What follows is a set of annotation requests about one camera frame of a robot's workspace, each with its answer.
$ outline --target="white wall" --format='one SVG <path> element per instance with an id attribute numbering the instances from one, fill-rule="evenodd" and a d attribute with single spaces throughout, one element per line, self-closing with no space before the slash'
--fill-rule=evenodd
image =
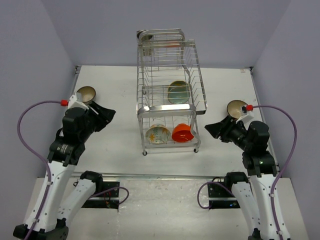
<path id="1" fill-rule="evenodd" d="M 40 0 L 0 3 L 0 236 L 15 239 L 36 177 L 44 168 L 20 143 L 17 121 L 24 109 L 43 100 L 68 97 L 74 66 Z M 63 109 L 40 106 L 23 120 L 25 140 L 47 157 Z"/>
<path id="2" fill-rule="evenodd" d="M 292 0 L 253 69 L 262 104 L 287 110 L 298 141 L 285 175 L 291 177 L 310 240 L 320 236 L 320 1 Z M 264 110 L 277 159 L 286 160 L 293 128 L 281 113 Z"/>
<path id="3" fill-rule="evenodd" d="M 78 65 L 137 63 L 136 31 L 181 28 L 203 67 L 253 66 L 290 0 L 42 0 Z"/>

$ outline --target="metal dish rack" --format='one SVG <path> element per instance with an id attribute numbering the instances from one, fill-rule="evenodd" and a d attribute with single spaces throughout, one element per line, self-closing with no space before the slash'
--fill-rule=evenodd
<path id="1" fill-rule="evenodd" d="M 185 40 L 181 29 L 141 30 L 137 32 L 136 110 L 143 155 L 146 149 L 194 147 L 201 144 L 197 115 L 205 114 L 207 100 L 194 40 Z M 168 89 L 172 82 L 185 81 L 189 97 L 184 104 L 172 104 Z M 145 135 L 156 123 L 172 133 L 181 123 L 190 125 L 194 138 L 180 143 L 172 139 L 162 144 L 150 143 Z"/>

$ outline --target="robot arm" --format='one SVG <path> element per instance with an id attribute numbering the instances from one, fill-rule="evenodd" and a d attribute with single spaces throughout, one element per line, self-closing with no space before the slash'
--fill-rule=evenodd
<path id="1" fill-rule="evenodd" d="M 274 158 L 267 151 L 269 127 L 263 122 L 252 121 L 246 130 L 242 121 L 227 116 L 221 122 L 206 125 L 205 129 L 215 139 L 219 138 L 224 143 L 233 142 L 243 150 L 242 162 L 250 176 L 256 199 L 253 198 L 251 186 L 243 172 L 230 172 L 224 180 L 227 188 L 237 198 L 249 231 L 252 233 L 248 239 L 289 240 L 290 234 L 282 216 L 277 187 L 271 194 L 277 169 Z M 277 231 L 274 211 L 281 231 Z"/>
<path id="2" fill-rule="evenodd" d="M 93 132 L 99 132 L 106 127 L 115 113 L 114 110 L 103 108 L 94 101 L 86 106 L 81 102 L 79 93 L 71 96 L 62 119 L 62 128 L 57 131 L 55 140 L 49 148 L 48 164 L 51 181 L 48 181 L 47 173 L 30 216 L 25 224 L 15 227 L 13 232 L 15 237 L 24 239 L 34 223 L 34 228 L 29 233 L 29 240 L 67 237 L 68 224 L 89 196 L 99 192 L 102 177 L 98 173 L 85 172 L 81 175 L 82 179 L 79 181 L 81 183 L 60 206 L 66 185 L 85 151 L 87 139 Z M 45 194 L 46 201 L 41 206 Z M 42 211 L 36 219 L 36 213 L 40 208 Z"/>

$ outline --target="white table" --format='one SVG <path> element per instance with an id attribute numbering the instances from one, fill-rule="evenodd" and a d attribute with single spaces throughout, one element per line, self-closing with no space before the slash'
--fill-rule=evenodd
<path id="1" fill-rule="evenodd" d="M 76 178 L 67 185 L 66 198 Z M 67 240 L 247 240 L 249 230 L 240 209 L 204 210 L 197 191 L 205 179 L 125 179 L 126 202 L 115 209 L 82 208 L 75 216 Z M 27 216 L 33 209 L 43 178 L 34 186 Z M 277 184 L 284 222 L 292 240 L 308 240 L 290 179 Z M 125 191 L 120 191 L 123 198 Z M 200 195 L 208 204 L 207 188 Z"/>
<path id="2" fill-rule="evenodd" d="M 201 146 L 179 153 L 142 155 L 141 137 L 136 113 L 137 68 L 131 66 L 82 66 L 75 90 L 83 86 L 95 88 L 96 102 L 116 110 L 113 121 L 101 132 L 94 133 L 85 144 L 85 152 L 76 168 L 77 174 L 86 170 L 112 174 L 224 176 L 227 172 L 246 172 L 242 150 L 233 143 L 221 143 L 205 130 L 206 124 L 221 121 L 227 104 L 243 100 L 257 104 L 248 69 L 201 69 L 208 110 L 197 117 Z M 254 110 L 255 120 L 261 113 Z"/>

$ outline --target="orange bowl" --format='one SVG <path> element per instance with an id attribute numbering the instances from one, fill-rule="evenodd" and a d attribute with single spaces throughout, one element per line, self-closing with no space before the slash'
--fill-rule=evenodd
<path id="1" fill-rule="evenodd" d="M 178 124 L 172 131 L 172 139 L 178 143 L 191 141 L 194 136 L 191 133 L 191 127 L 185 123 Z"/>

